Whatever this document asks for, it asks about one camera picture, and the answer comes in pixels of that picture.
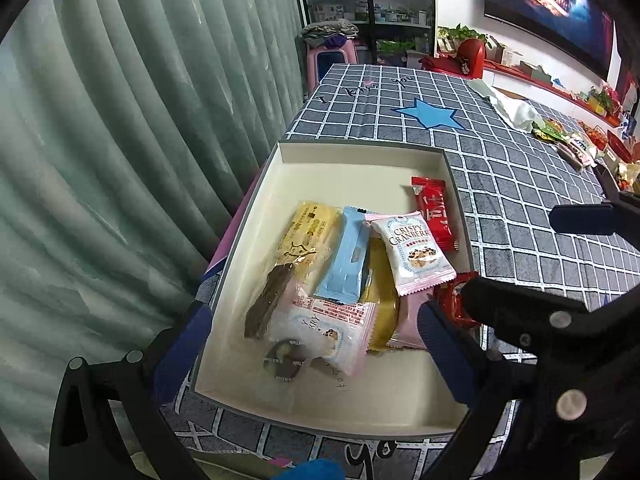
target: white cloth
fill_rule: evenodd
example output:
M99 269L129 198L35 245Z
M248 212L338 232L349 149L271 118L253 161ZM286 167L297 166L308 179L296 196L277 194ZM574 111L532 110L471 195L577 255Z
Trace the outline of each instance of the white cloth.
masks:
M636 100L638 99L638 89L636 89L636 85L631 83L629 90L626 91L625 101L622 103L622 109L625 112L630 112L631 109L636 104Z
M482 97L488 98L496 113L514 130L528 134L533 129L533 123L540 128L545 127L540 114L526 101L507 97L482 79L469 79L466 84Z

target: red candy wrapper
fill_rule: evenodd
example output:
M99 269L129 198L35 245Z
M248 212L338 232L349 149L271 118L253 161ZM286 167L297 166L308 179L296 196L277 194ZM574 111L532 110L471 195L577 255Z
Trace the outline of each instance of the red candy wrapper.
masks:
M462 296L460 296L460 290L465 286L465 283L476 276L479 276L479 274L474 270L471 272L460 272L452 282L443 283L440 286L434 287L433 291L445 316L447 316L454 325L465 330L480 326L480 323L471 319L469 314L466 313L466 310L462 307Z
M444 207L444 180L412 176L411 185L414 188L418 208L438 247L443 251L457 251L458 242L449 229L447 211Z

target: pink stool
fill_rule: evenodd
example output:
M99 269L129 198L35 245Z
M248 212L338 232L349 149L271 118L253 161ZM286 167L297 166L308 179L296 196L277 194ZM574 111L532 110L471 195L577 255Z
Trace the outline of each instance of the pink stool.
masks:
M320 80L329 72L332 64L355 64L357 62L356 47L351 40L347 40L340 48L319 46L318 48L309 49L306 53L306 79L309 85L309 93L311 94L316 89Z

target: television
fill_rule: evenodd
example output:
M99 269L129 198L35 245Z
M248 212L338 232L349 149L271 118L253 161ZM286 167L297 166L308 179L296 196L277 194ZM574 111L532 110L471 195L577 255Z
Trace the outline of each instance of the television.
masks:
M548 41L607 78L613 20L596 1L484 0L484 15Z

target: checkered tablecloth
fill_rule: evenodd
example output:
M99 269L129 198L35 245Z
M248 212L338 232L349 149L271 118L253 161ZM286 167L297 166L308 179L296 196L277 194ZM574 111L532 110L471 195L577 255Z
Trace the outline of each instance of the checkered tablecloth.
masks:
M414 99L455 108L465 129L425 129L396 108ZM543 117L569 130L572 118L537 102ZM452 167L471 240L474 266L483 275L584 301L590 310L623 294L640 280L638 253L622 238L558 235L547 215L556 204L599 203L600 186L590 170L575 173L553 147L511 130L492 106L471 91L464 80L405 68L334 65L292 122L287 138L394 140L443 148ZM198 292L209 301L219 275ZM507 359L535 362L494 337L484 327L482 345ZM489 471L506 440L516 402L510 402L476 474ZM223 410L198 396L187 378L174 406L165 409L169 424L185 446L209 452L251 452L263 458L285 458L294 464L314 458L339 462L348 478L363 478L367 469L376 480L412 480L435 460L450 436L396 442L390 458L381 458L378 442L336 439L267 424ZM369 452L353 465L345 459Z

